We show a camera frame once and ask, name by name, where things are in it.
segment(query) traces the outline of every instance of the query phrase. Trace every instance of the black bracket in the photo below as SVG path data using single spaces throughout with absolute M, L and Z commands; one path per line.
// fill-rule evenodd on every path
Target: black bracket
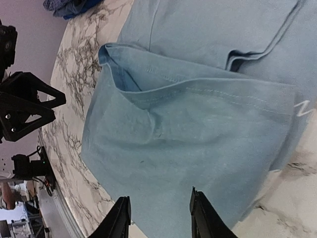
M 50 189 L 54 191 L 56 178 L 53 173 L 50 161 L 46 154 L 45 148 L 38 146 L 39 160 L 30 160 L 30 156 L 15 155 L 11 158 L 14 163 L 13 180 L 32 180 L 34 177 L 45 176 L 48 180 Z
M 203 192 L 193 188 L 190 201 L 192 238 L 237 238 L 225 225 Z
M 55 97 L 41 102 L 38 92 Z M 16 72 L 0 84 L 0 140 L 17 141 L 55 120 L 55 107 L 66 103 L 65 94 L 47 85 L 32 73 Z M 30 116 L 40 118 L 27 122 Z
M 13 26 L 3 26 L 0 20 L 0 83 L 4 71 L 14 64 L 18 33 Z
M 131 225 L 129 197 L 120 197 L 89 238 L 128 238 Z

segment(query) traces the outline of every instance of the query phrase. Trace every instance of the wall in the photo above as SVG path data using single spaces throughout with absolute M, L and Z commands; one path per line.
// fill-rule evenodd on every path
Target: wall
M 0 19 L 3 25 L 15 26 L 18 32 L 15 64 L 9 70 L 30 71 L 47 83 L 67 22 L 45 11 L 43 1 L 0 0 Z M 36 133 L 15 143 L 5 141 L 0 144 L 0 158 L 29 154 L 35 151 L 36 141 Z

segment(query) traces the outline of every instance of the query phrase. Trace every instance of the marble countertop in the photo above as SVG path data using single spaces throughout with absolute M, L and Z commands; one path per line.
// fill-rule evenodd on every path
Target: marble countertop
M 97 52 L 116 41 L 132 3 L 105 0 L 70 20 L 51 78 L 51 85 L 66 94 L 67 104 L 55 109 L 56 120 L 42 128 L 42 136 L 61 192 L 86 237 L 114 204 L 80 158 L 85 115 L 101 70 Z M 316 142 L 313 111 L 292 161 L 281 174 L 270 175 L 270 189 L 234 228 L 239 238 L 317 238 Z M 133 224 L 130 237 L 145 236 Z

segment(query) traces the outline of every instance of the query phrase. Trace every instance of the cable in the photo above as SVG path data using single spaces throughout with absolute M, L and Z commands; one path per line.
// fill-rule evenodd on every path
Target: cable
M 41 151 L 41 147 L 38 145 L 36 147 L 36 151 L 34 151 L 33 153 L 29 154 L 28 157 L 31 157 L 31 156 L 35 155 L 36 153 L 38 153 L 38 155 L 41 156 L 40 155 L 40 151 Z
M 38 178 L 38 177 L 33 177 L 33 179 L 32 179 L 33 181 L 36 181 L 36 182 L 41 182 L 42 184 L 43 184 L 43 186 L 45 186 L 45 188 L 46 188 L 46 192 L 48 193 L 48 195 L 50 196 L 50 197 L 52 197 L 53 196 L 53 194 L 52 194 L 52 191 L 51 191 L 51 189 L 50 189 L 50 187 L 43 181 L 43 180 L 41 180 L 40 178 Z

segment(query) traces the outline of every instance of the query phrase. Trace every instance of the blue cloth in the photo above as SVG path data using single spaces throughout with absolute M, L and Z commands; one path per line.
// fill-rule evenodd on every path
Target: blue cloth
M 192 186 L 232 227 L 289 160 L 317 95 L 316 12 L 314 0 L 135 0 L 99 52 L 82 159 L 113 199 L 131 197 L 145 235 L 190 237 Z
M 45 0 L 43 7 L 47 11 L 56 11 L 70 2 L 72 2 L 72 0 Z
M 61 9 L 60 11 L 56 12 L 56 15 L 62 16 L 65 20 L 74 18 L 80 14 L 85 13 L 89 9 L 96 6 L 102 0 L 86 0 L 85 4 L 82 5 L 81 8 L 70 8 L 70 9 Z
M 76 5 L 74 1 L 71 1 L 64 5 L 63 7 L 54 11 L 53 16 L 55 17 L 64 17 L 69 14 L 78 15 L 83 10 L 86 0 L 83 0 L 79 5 Z

